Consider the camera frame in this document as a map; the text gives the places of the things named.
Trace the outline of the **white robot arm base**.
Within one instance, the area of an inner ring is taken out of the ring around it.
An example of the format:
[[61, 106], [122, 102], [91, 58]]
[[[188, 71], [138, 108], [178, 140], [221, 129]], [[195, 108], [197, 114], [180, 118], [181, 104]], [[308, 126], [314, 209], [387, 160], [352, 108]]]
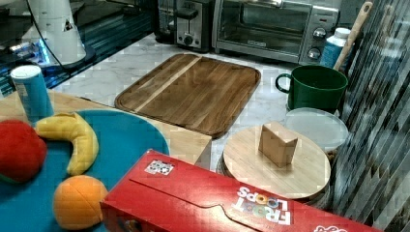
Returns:
[[26, 0], [32, 16], [31, 28], [22, 36], [34, 46], [33, 63], [42, 68], [72, 69], [95, 56], [75, 26], [70, 0]]

